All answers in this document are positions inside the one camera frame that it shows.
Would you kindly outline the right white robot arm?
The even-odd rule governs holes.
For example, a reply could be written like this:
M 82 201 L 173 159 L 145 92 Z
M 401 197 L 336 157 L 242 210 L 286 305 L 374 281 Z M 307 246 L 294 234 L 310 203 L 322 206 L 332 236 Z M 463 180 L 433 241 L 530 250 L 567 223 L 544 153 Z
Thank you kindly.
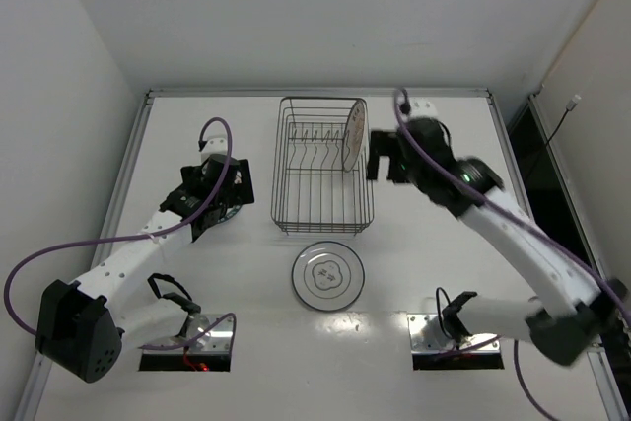
M 569 367 L 612 327 L 617 303 L 628 295 L 618 279 L 602 281 L 564 254 L 523 214 L 499 176 L 476 157 L 458 158 L 445 125 L 429 116 L 374 129 L 367 178 L 389 159 L 387 180 L 412 184 L 435 205 L 494 247 L 534 291 L 534 302 L 493 300 L 464 291 L 425 329 L 435 349 L 456 347 L 479 333 L 531 343 L 553 363 Z

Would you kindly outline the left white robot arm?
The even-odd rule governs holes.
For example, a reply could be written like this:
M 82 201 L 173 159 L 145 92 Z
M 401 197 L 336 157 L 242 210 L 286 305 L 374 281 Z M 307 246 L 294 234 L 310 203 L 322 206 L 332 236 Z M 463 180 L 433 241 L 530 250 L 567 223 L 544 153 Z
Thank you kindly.
M 71 283 L 56 280 L 43 292 L 36 350 L 86 383 L 100 380 L 129 349 L 194 347 L 217 320 L 186 295 L 165 293 L 127 311 L 126 301 L 175 253 L 195 242 L 235 206 L 254 201 L 249 162 L 211 154 L 181 170 L 182 183 L 143 231 Z

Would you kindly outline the orange sunburst plate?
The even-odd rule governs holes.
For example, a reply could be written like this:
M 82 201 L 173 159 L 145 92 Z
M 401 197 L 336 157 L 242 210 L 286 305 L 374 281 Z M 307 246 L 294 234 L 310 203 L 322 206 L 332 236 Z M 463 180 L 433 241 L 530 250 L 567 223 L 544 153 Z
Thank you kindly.
M 350 108 L 342 136 L 341 166 L 344 172 L 351 172 L 364 148 L 367 122 L 367 106 L 363 99 L 357 99 Z

